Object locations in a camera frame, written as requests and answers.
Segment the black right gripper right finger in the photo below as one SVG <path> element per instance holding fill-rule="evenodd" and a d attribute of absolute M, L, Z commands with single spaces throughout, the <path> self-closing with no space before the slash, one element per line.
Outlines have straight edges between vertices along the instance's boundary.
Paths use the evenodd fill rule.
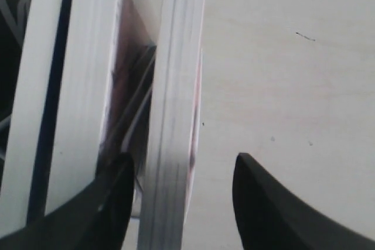
<path fill-rule="evenodd" d="M 232 201 L 244 249 L 374 249 L 374 240 L 306 204 L 248 153 L 236 158 Z"/>

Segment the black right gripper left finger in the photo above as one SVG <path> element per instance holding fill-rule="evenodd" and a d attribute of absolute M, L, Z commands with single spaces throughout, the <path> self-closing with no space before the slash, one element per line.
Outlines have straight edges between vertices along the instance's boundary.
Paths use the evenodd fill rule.
<path fill-rule="evenodd" d="M 134 161 L 120 155 L 54 212 L 1 238 L 1 249 L 121 249 L 132 210 Z"/>

